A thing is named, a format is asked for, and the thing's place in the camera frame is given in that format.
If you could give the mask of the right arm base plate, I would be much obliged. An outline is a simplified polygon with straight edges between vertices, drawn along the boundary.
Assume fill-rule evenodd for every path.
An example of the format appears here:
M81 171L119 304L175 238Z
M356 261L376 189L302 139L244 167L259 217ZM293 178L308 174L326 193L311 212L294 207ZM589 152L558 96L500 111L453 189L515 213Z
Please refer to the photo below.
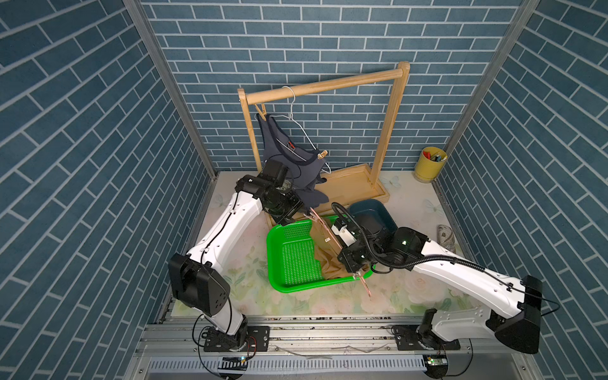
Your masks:
M396 325L390 328L399 351L458 351L461 345L458 340L445 341L432 332L421 333L418 326Z

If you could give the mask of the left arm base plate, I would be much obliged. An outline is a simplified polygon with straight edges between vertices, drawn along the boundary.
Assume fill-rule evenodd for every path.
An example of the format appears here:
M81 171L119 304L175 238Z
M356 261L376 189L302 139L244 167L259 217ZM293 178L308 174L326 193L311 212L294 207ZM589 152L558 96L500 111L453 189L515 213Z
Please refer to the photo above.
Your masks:
M247 326L233 336L211 327L202 335L205 352L266 352L269 347L269 326Z

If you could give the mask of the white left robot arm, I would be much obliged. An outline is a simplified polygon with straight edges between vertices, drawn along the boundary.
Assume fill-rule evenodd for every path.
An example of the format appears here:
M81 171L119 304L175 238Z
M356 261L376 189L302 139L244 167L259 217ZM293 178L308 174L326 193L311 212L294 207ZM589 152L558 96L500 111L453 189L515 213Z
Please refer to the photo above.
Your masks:
M173 255L168 263L173 297L199 310L213 324L214 337L228 351L237 351L248 340L247 318L230 301L231 288L222 272L229 254L255 218L266 213L286 226L304 208L288 185L288 167L270 160L256 176L246 175L210 231L188 253Z

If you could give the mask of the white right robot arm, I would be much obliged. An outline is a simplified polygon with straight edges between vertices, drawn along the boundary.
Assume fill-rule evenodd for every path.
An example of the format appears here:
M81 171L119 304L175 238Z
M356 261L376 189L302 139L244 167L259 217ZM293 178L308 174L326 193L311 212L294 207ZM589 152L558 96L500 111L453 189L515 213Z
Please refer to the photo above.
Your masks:
M388 228L373 217L340 215L332 233L344 244L338 259L351 272L381 264L440 280L480 302L459 312L425 311L416 333L428 349L460 339L495 338L517 352L536 354L542 323L542 282L501 275L446 250L408 227Z

